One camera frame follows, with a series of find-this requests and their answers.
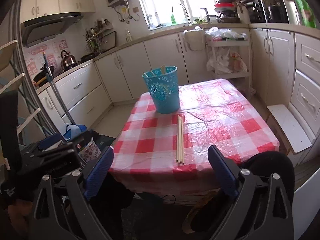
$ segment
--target plastic tablecloth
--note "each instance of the plastic tablecloth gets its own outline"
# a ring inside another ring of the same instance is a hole
[[[219,187],[207,151],[215,144],[240,164],[279,150],[279,141],[248,100],[227,80],[179,87],[180,109],[159,114],[141,95],[115,146],[110,172],[134,192],[186,195]],[[177,116],[183,118],[185,163],[177,163]]]

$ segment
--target cabinet handle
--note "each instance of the cabinet handle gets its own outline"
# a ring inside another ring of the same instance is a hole
[[[269,37],[269,41],[271,41],[272,43],[272,53],[271,53],[271,49],[270,49],[270,42],[269,42],[269,51],[270,51],[270,55],[273,56],[273,40],[271,39],[271,37]]]
[[[119,62],[120,62],[121,67],[123,67],[123,62],[122,62],[121,56],[119,56]]]
[[[117,60],[116,60],[116,58],[114,57],[113,59],[114,59],[114,61],[115,61],[115,65],[116,65],[116,67],[117,67],[117,68],[119,68],[119,66],[118,66],[118,64],[117,64]]]
[[[266,41],[267,41],[267,43],[268,43],[268,39],[267,39],[267,37],[266,36],[264,36],[264,39],[263,39],[263,45],[264,45],[264,50],[266,51],[266,53],[269,55],[269,52],[267,51],[267,49],[266,49]]]
[[[90,113],[93,109],[94,109],[94,107],[93,107],[93,108],[91,108],[91,109],[87,112],[87,114],[88,114],[88,113]]]
[[[185,49],[186,52],[187,52],[187,46],[186,46],[186,40],[185,40],[185,38],[183,38],[183,46],[184,46],[184,49]]]
[[[176,47],[177,47],[178,53],[180,53],[177,39],[175,41],[176,41]]]
[[[82,83],[77,84],[73,89],[77,89],[78,87],[80,87],[82,85]]]
[[[47,97],[45,97],[45,102],[47,103],[47,105],[49,106],[49,108],[52,110],[52,109],[53,109],[53,106],[52,106],[50,100],[49,100]]]
[[[312,57],[312,56],[310,56],[310,55],[308,55],[308,54],[304,54],[308,59],[310,59],[310,60],[312,60],[312,61],[314,61],[314,62],[316,62],[316,63],[320,63],[320,61],[318,61],[318,60],[315,60],[315,58],[314,57]]]
[[[301,97],[309,106],[311,106],[313,108],[313,111],[316,110],[316,107],[313,104],[309,103],[308,99],[303,95],[303,93],[301,93]]]

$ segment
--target black range hood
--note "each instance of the black range hood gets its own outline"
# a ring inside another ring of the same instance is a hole
[[[79,12],[59,13],[42,16],[21,23],[22,44],[31,47],[42,41],[53,39],[65,32],[70,25],[78,22],[83,16]]]

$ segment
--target silver bolt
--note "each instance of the silver bolt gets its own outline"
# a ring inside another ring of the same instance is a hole
[[[274,179],[280,179],[280,175],[279,175],[278,173],[272,174],[272,177],[273,177]]]
[[[74,176],[74,177],[78,177],[80,174],[81,174],[81,171],[79,171],[79,170],[74,170],[72,172],[72,176]]]
[[[249,175],[249,174],[250,174],[250,171],[247,170],[247,169],[242,169],[242,170],[241,170],[241,173],[242,173],[243,175]]]
[[[50,179],[50,176],[48,174],[43,175],[42,180],[47,181],[48,179]]]

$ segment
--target plastic bucket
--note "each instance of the plastic bucket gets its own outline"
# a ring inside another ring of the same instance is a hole
[[[145,72],[142,76],[148,87],[157,112],[170,114],[180,108],[177,67],[165,67],[165,74],[161,68]]]

